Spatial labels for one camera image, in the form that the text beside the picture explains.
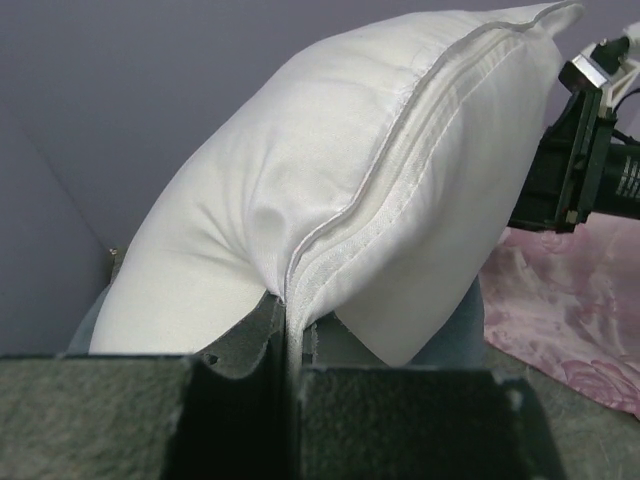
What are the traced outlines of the white pillow insert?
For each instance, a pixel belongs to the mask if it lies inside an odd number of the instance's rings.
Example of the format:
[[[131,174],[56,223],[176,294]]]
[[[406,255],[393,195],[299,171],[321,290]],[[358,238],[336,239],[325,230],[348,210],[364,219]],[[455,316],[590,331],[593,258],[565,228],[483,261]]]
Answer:
[[[264,294],[292,351],[328,313],[408,363],[503,233],[575,1],[411,13],[292,57],[181,167],[134,236],[93,354],[193,353]]]

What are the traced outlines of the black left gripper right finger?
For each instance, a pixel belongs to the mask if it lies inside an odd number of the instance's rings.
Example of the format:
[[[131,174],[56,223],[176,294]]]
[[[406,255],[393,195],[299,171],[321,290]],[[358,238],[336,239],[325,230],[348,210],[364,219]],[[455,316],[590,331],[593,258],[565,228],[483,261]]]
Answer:
[[[544,408],[500,370],[316,363],[292,339],[295,479],[564,479]]]

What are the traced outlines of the blue-grey fabric pillowcase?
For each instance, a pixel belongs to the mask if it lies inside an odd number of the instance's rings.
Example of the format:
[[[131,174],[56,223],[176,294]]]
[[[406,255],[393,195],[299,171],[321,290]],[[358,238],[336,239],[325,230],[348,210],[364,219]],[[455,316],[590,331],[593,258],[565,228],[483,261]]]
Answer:
[[[86,355],[98,314],[109,290],[104,289],[80,322],[66,350]],[[479,369],[484,365],[484,306],[475,280],[449,320],[409,361],[415,366]],[[339,318],[328,314],[305,330],[304,361],[341,366],[381,366],[383,362],[358,340]]]

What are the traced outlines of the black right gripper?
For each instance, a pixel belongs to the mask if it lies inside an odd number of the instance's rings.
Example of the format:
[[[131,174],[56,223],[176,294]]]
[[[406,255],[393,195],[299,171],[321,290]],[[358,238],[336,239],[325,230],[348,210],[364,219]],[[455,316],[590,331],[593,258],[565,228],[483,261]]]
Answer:
[[[616,129],[602,98],[600,89],[573,93],[544,132],[509,227],[564,234],[592,213],[639,218],[639,142]]]

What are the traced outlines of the pink rose satin pillow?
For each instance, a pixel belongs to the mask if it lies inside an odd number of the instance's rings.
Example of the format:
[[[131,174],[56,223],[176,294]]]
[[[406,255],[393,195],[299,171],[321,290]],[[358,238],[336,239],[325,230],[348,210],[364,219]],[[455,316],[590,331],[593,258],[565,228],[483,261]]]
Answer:
[[[480,271],[484,336],[585,397],[639,414],[639,224],[504,231]]]

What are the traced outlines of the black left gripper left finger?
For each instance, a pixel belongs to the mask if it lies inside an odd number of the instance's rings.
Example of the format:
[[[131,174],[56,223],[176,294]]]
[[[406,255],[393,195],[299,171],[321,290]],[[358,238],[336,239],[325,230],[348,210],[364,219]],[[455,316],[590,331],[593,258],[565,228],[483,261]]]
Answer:
[[[282,477],[284,323],[265,295],[193,355],[3,358],[2,477]]]

